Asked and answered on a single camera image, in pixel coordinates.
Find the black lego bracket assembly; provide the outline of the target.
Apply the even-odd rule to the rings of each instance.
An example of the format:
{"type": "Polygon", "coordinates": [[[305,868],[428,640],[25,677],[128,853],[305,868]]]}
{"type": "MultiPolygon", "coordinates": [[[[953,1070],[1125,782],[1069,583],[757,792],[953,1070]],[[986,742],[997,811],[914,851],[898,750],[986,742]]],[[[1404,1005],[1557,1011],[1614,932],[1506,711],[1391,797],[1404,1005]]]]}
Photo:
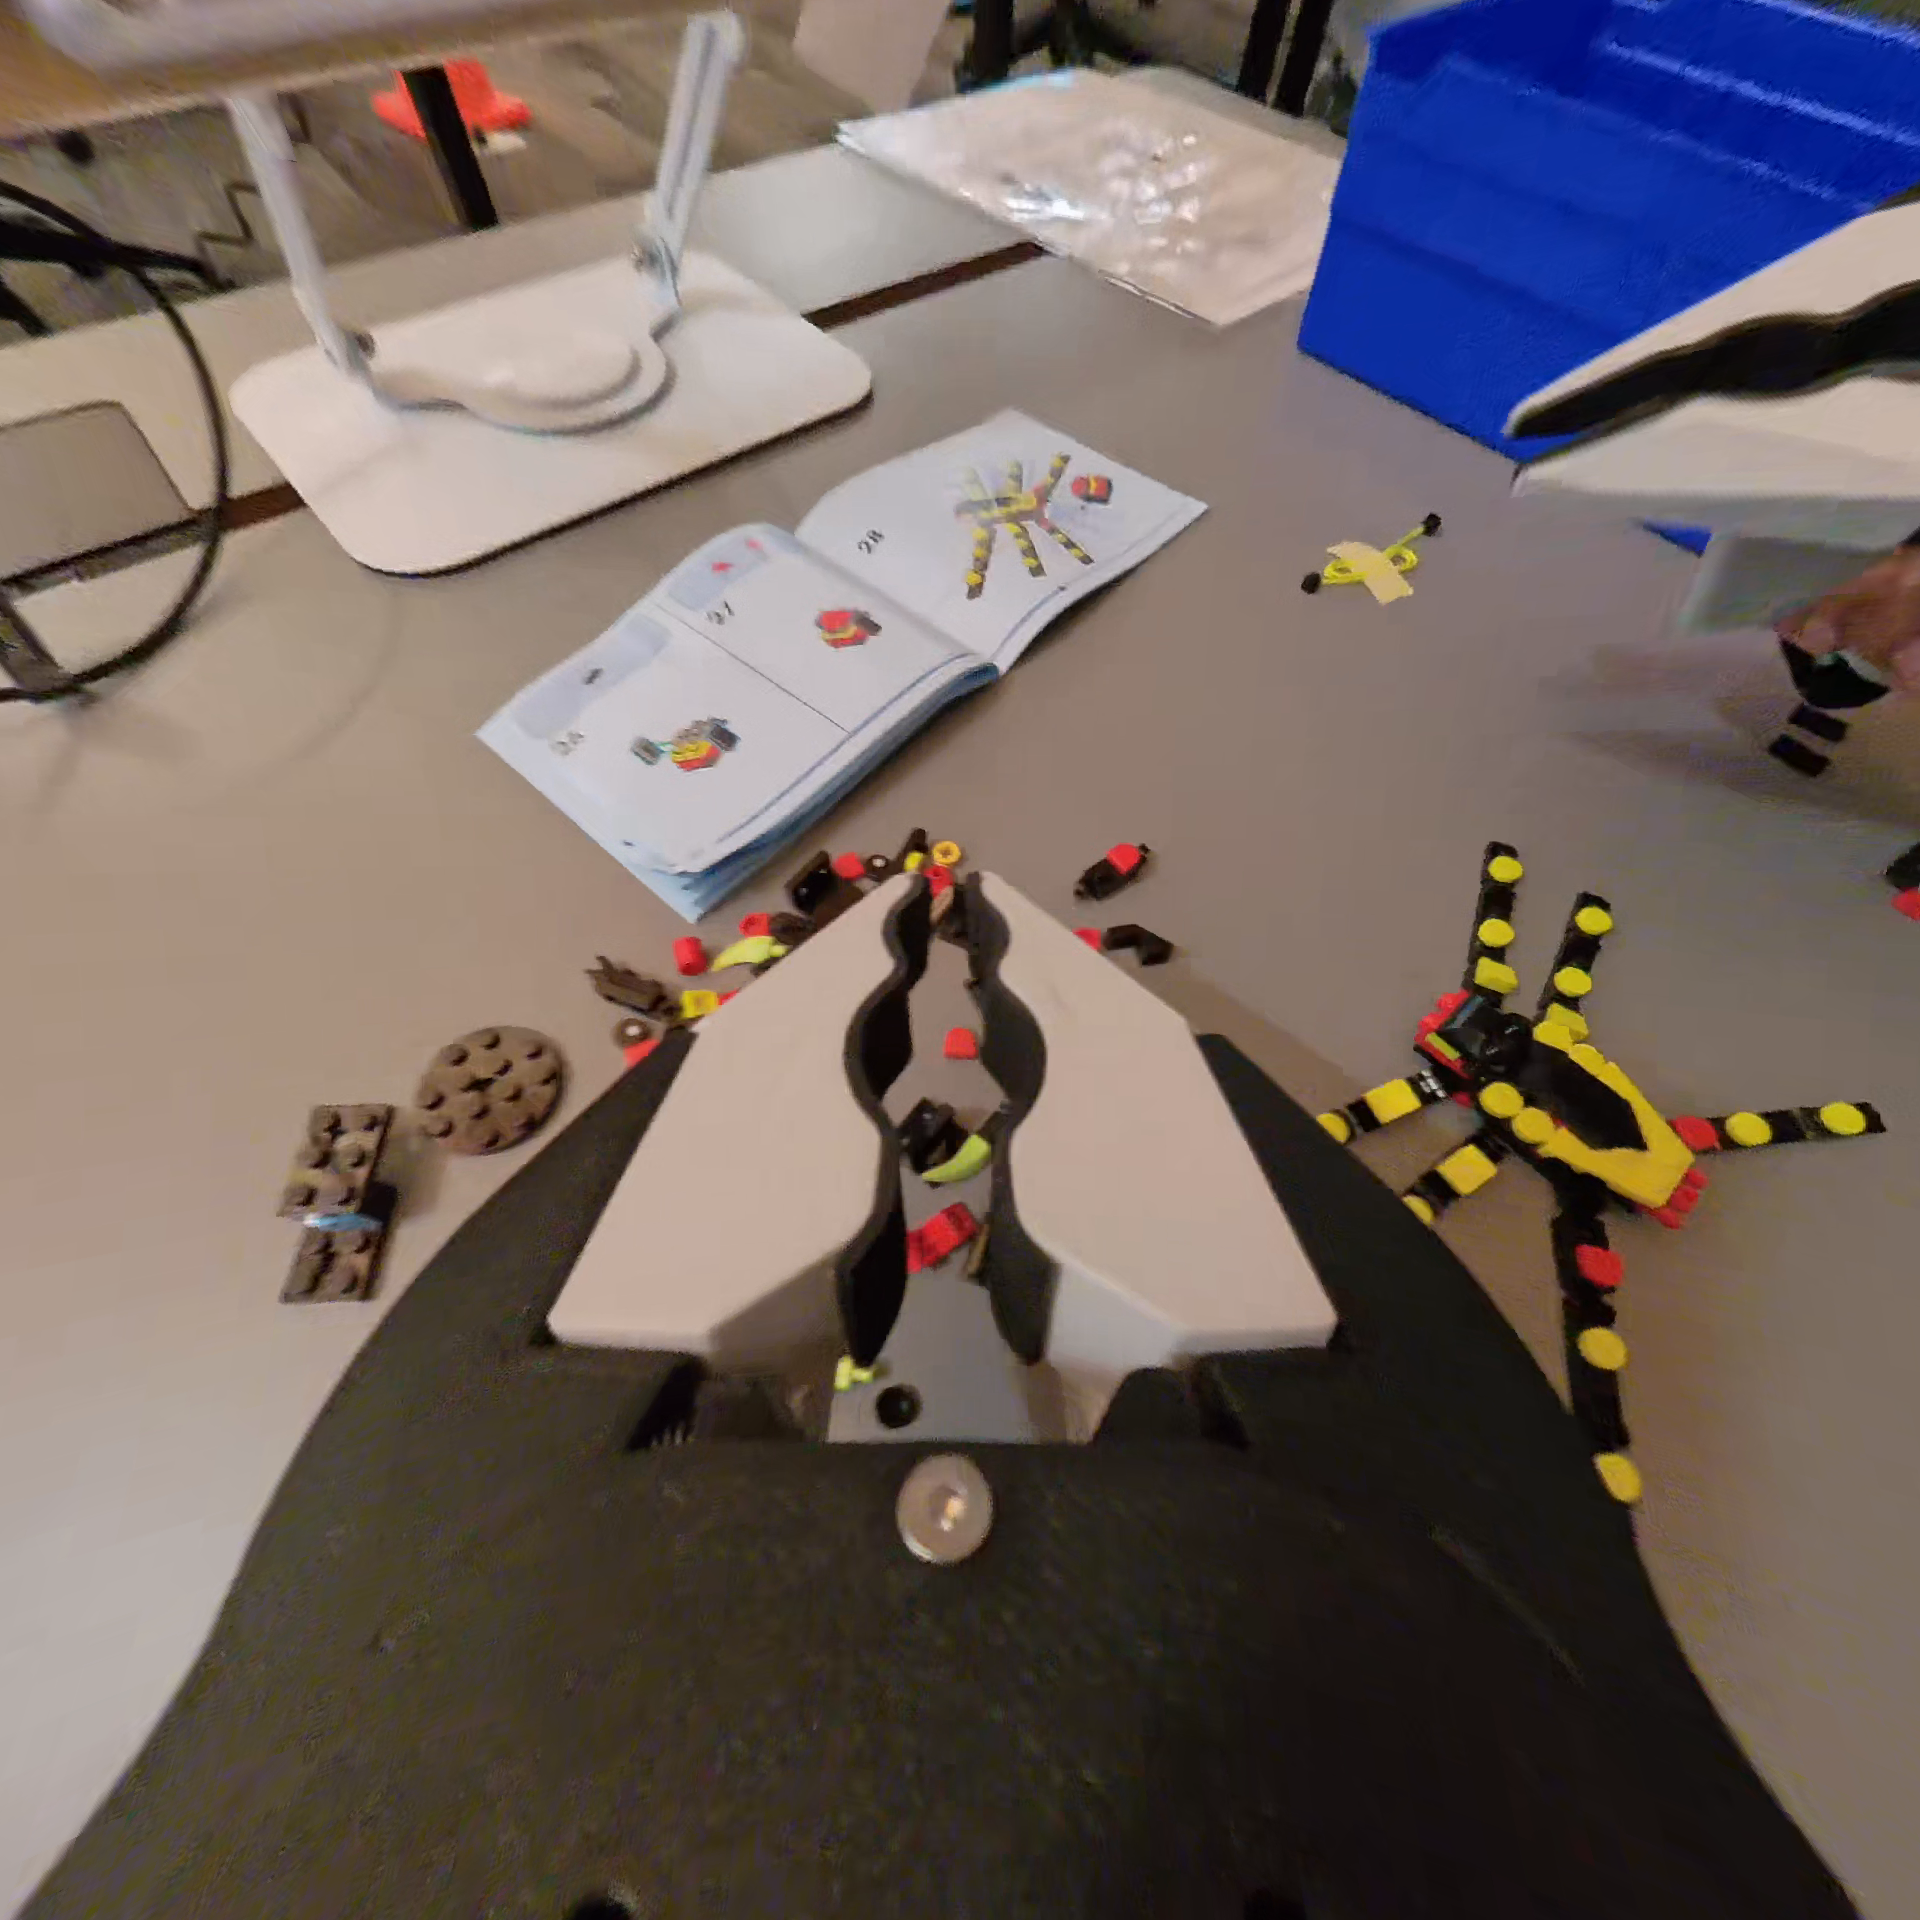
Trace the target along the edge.
{"type": "Polygon", "coordinates": [[[275,1215],[297,1226],[282,1303],[366,1301],[378,1293],[396,1214],[396,1185],[380,1175],[393,1121],[390,1104],[322,1104],[309,1110],[275,1204],[275,1215]]]}

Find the black yellow lego spider model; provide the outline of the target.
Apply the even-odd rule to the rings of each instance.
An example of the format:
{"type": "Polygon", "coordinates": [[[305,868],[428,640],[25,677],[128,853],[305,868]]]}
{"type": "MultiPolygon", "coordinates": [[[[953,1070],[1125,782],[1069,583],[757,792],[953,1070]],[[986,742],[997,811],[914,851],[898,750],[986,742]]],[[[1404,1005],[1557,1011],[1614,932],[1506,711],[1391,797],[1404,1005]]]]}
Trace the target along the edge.
{"type": "Polygon", "coordinates": [[[1557,1275],[1573,1418],[1609,1500],[1637,1507],[1645,1491],[1622,1408],[1629,1343],[1617,1293],[1622,1262],[1613,1215],[1646,1215],[1682,1228],[1709,1185],[1712,1156],[1814,1140],[1886,1135],[1869,1104],[1744,1108],[1716,1117],[1662,1113],[1620,1062],[1594,1044],[1586,999],[1614,928],[1613,902],[1579,892],[1535,1009],[1516,1005],[1516,907],[1524,859],[1491,840],[1480,853],[1476,920],[1460,985],[1413,1030],[1417,1070],[1380,1082],[1324,1110],[1340,1147],[1439,1106],[1468,1110],[1468,1137],[1435,1159],[1400,1201],[1435,1226],[1507,1165],[1536,1173],[1550,1196],[1547,1242],[1557,1275]]]}

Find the white metal stand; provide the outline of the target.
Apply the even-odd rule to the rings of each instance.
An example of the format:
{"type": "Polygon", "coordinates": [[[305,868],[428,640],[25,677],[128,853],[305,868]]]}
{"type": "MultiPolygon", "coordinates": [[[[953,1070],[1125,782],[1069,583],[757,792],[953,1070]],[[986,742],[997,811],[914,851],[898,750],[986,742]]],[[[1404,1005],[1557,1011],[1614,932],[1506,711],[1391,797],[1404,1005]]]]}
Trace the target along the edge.
{"type": "Polygon", "coordinates": [[[335,308],[275,85],[376,54],[453,54],[618,19],[633,2],[14,2],[117,90],[216,97],[289,267],[309,345],[242,371],[234,420],[352,559],[453,574],[787,440],[871,395],[859,357],[688,246],[744,19],[682,29],[638,228],[581,267],[453,298],[396,325],[335,308]]]}

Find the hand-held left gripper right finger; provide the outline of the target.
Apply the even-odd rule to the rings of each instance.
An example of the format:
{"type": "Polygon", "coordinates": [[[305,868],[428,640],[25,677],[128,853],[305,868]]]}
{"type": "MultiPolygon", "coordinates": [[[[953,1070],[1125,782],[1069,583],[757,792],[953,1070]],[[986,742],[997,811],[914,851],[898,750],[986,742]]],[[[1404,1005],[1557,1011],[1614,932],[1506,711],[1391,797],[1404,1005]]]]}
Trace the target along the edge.
{"type": "Polygon", "coordinates": [[[1069,1432],[1135,1373],[1326,1349],[1337,1307],[1188,1023],[1008,879],[961,899],[1000,1088],[984,1280],[1069,1432]]]}

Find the clear plastic bag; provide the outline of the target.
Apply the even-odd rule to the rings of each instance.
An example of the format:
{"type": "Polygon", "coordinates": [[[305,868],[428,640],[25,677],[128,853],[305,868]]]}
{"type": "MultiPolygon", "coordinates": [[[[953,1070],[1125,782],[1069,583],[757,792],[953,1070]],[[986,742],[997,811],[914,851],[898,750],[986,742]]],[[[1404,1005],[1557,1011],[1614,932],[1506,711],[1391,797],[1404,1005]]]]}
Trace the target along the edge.
{"type": "Polygon", "coordinates": [[[1309,291],[1342,156],[1212,94],[1064,70],[855,117],[838,142],[1212,327],[1309,291]]]}

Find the lego instruction booklet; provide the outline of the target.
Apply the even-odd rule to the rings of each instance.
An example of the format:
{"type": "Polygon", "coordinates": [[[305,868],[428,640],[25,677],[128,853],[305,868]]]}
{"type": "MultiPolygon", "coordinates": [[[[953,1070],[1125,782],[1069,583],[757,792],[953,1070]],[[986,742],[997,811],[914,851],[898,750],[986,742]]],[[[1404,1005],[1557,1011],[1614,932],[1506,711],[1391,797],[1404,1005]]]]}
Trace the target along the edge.
{"type": "Polygon", "coordinates": [[[477,742],[694,924],[1206,512],[1000,409],[696,547],[477,742]]]}

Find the person's right hand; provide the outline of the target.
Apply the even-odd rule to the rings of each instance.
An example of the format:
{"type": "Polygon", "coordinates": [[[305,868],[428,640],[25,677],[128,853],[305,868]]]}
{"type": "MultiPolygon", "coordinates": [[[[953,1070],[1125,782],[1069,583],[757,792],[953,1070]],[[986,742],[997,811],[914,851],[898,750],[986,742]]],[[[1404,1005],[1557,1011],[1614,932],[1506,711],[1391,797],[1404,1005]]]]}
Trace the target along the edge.
{"type": "Polygon", "coordinates": [[[1917,547],[1898,547],[1839,588],[1794,610],[1779,636],[1811,657],[1848,657],[1917,693],[1917,547]]]}

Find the nested blue plastic bins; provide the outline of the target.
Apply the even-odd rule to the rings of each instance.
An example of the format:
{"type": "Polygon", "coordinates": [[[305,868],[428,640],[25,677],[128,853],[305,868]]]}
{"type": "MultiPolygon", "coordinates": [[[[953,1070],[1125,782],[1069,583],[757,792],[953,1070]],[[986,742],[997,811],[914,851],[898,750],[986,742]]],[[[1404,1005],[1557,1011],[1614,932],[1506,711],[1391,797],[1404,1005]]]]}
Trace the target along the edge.
{"type": "Polygon", "coordinates": [[[1381,26],[1300,347],[1522,466],[1506,420],[1886,201],[1917,29],[1811,2],[1457,2],[1381,26]]]}

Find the wooden board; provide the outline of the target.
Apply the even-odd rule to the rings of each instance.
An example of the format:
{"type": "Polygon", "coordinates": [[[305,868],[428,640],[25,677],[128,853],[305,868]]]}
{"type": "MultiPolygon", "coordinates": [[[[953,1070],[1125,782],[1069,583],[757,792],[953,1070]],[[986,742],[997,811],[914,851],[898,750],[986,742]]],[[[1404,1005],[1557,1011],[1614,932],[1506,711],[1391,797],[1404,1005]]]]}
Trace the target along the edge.
{"type": "Polygon", "coordinates": [[[390,62],[388,43],[362,37],[319,51],[255,54],[250,58],[163,65],[155,70],[105,74],[45,43],[18,7],[6,2],[2,138],[74,128],[88,132],[149,113],[214,104],[231,90],[250,85],[337,79],[390,62]]]}

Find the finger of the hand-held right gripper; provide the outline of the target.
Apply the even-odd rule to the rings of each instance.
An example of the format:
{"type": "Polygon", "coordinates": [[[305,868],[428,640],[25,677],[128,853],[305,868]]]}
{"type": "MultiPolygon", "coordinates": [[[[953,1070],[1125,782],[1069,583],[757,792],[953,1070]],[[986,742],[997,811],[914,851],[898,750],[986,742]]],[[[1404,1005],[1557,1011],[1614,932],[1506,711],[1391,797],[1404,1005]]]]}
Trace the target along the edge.
{"type": "Polygon", "coordinates": [[[1697,299],[1516,404],[1512,440],[1599,440],[1700,399],[1917,377],[1917,204],[1869,215],[1697,299]]]}
{"type": "Polygon", "coordinates": [[[1917,529],[1917,385],[1697,395],[1519,468],[1516,492],[1727,536],[1898,547],[1917,529]]]}

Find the black round lego plate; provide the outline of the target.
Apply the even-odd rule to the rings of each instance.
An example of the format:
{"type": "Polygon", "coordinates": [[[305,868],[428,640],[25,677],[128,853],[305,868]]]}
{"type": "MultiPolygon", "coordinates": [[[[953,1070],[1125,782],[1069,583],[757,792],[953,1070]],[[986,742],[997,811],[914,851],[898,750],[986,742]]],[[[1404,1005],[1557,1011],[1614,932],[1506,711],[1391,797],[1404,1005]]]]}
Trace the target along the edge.
{"type": "Polygon", "coordinates": [[[495,1156],[534,1140],[564,1094],[559,1044],[523,1026],[475,1029],[423,1065],[413,1118],[453,1156],[495,1156]]]}

